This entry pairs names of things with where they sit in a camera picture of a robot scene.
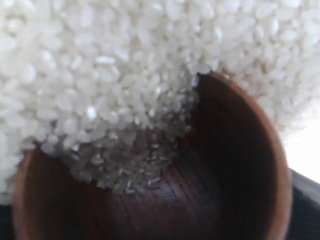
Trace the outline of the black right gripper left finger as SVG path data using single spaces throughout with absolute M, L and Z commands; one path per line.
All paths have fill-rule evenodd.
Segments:
M 14 240 L 12 222 L 12 207 L 9 205 L 0 206 L 0 240 Z

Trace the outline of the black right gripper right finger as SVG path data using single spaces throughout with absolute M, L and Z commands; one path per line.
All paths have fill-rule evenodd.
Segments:
M 320 184 L 292 170 L 293 205 L 287 240 L 320 240 Z

